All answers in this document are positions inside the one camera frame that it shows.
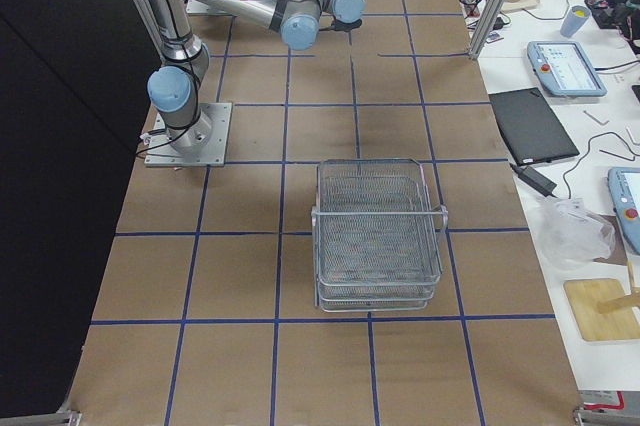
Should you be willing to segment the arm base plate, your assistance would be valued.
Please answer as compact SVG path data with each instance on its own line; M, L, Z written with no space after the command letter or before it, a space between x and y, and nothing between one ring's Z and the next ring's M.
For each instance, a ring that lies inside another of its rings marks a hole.
M221 167L225 164L230 129L231 103L200 103L200 118L177 141L181 132L170 129L166 134L164 120L156 114L154 128L161 131L152 135L149 151L144 153L147 167Z

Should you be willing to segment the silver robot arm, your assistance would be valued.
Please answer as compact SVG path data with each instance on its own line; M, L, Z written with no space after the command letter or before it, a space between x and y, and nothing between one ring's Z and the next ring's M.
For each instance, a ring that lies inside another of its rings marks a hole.
M189 16L239 17L280 35L291 50L304 51L321 31L322 15L333 31L361 26L365 0L133 0L161 59L147 82L158 116L138 152L148 166L221 166L226 155L232 106L207 103L200 88L209 67L206 44Z

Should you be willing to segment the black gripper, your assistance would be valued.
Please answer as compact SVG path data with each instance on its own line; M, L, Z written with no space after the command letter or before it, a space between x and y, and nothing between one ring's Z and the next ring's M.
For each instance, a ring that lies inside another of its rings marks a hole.
M358 29L362 26L362 20L358 19L354 22L343 22L336 18L334 18L329 26L324 26L320 28L321 32L325 31L333 31L333 32L350 32L354 29Z

